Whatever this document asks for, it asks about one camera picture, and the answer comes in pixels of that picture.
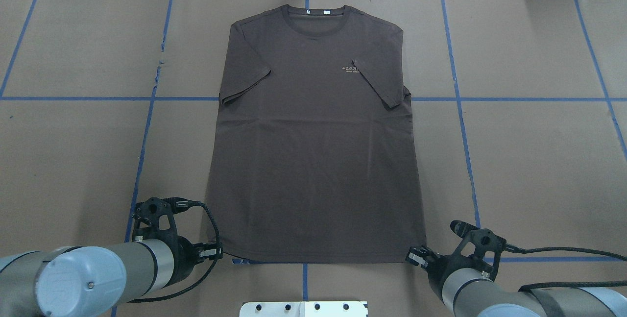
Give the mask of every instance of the folded sleeve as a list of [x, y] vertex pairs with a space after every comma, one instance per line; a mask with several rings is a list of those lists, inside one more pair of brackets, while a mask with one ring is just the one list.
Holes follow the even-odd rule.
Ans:
[[403, 87], [403, 31], [396, 27], [352, 60], [387, 107], [405, 98]]
[[237, 23], [231, 25], [220, 102], [227, 103], [242, 96], [269, 73], [270, 67], [247, 42], [241, 26]]

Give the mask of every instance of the t-shirt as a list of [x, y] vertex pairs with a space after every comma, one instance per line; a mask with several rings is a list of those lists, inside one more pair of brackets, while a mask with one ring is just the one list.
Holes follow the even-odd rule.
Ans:
[[402, 44], [350, 6], [231, 26], [206, 199], [224, 252], [396, 263], [425, 244]]

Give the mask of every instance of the white bracket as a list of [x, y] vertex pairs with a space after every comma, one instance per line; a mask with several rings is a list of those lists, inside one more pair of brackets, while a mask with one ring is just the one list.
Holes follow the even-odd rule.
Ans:
[[365, 301], [284, 301], [245, 303], [240, 317], [368, 317]]

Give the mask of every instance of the cable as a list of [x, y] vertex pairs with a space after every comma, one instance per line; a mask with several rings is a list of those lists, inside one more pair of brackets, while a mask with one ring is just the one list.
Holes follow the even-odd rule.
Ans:
[[[506, 251], [515, 254], [533, 254], [537, 252], [549, 252], [549, 251], [568, 251], [568, 252], [582, 252], [586, 254], [604, 255], [606, 257], [612, 257], [627, 262], [627, 257], [612, 252], [592, 250], [590, 248], [577, 248], [577, 247], [540, 247], [540, 248], [519, 248], [514, 245], [506, 244]], [[533, 289], [543, 288], [602, 288], [602, 287], [614, 287], [614, 286], [627, 286], [627, 281], [596, 281], [596, 282], [550, 282], [550, 283], [537, 283], [523, 285], [519, 291], [530, 291]]]
[[[209, 209], [209, 207], [207, 207], [206, 204], [199, 202], [199, 201], [193, 201], [193, 206], [202, 207], [204, 211], [206, 212], [206, 214], [209, 216], [209, 220], [211, 221], [211, 226], [213, 226], [213, 231], [216, 233], [216, 243], [220, 244], [220, 231], [217, 229], [216, 220], [213, 218], [213, 214], [211, 214], [211, 210]], [[134, 300], [129, 301], [129, 303], [154, 303], [155, 301], [164, 301], [164, 300], [172, 299], [174, 297], [183, 295], [184, 293], [187, 293], [188, 291], [194, 289], [200, 283], [202, 283], [202, 281], [204, 281], [207, 275], [211, 273], [211, 271], [213, 270], [213, 267], [215, 267], [216, 264], [217, 264], [217, 259], [211, 263], [207, 271], [202, 275], [202, 277], [200, 277], [200, 279], [198, 279], [194, 284], [191, 284], [185, 289], [179, 291], [178, 293], [160, 296], [160, 297], [149, 297], [146, 299], [134, 299]]]

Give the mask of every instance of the robotic arm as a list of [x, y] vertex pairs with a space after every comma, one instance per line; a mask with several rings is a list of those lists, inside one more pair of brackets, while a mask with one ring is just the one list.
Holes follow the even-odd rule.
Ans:
[[[504, 250], [533, 253], [557, 248], [610, 255], [623, 261], [627, 258], [570, 247], [524, 250], [506, 243], [504, 238], [488, 229], [479, 229], [459, 220], [451, 223], [451, 229], [463, 239], [453, 254], [439, 255], [425, 246], [412, 247], [406, 261], [426, 270], [433, 292], [455, 317], [627, 317], [627, 299], [614, 290], [599, 287], [623, 286], [626, 281], [533, 284], [523, 286], [516, 293], [506, 292], [494, 283]], [[466, 257], [461, 251], [468, 243], [475, 246], [475, 252]], [[483, 260], [486, 252], [494, 253], [492, 266]], [[540, 289], [558, 285], [573, 288]]]
[[[174, 214], [203, 207], [216, 243], [178, 236]], [[222, 258], [219, 232], [206, 205], [156, 197], [135, 206], [134, 241], [109, 247], [61, 247], [0, 259], [0, 316], [91, 317], [182, 281], [196, 264]], [[159, 229], [160, 219], [169, 228]]]

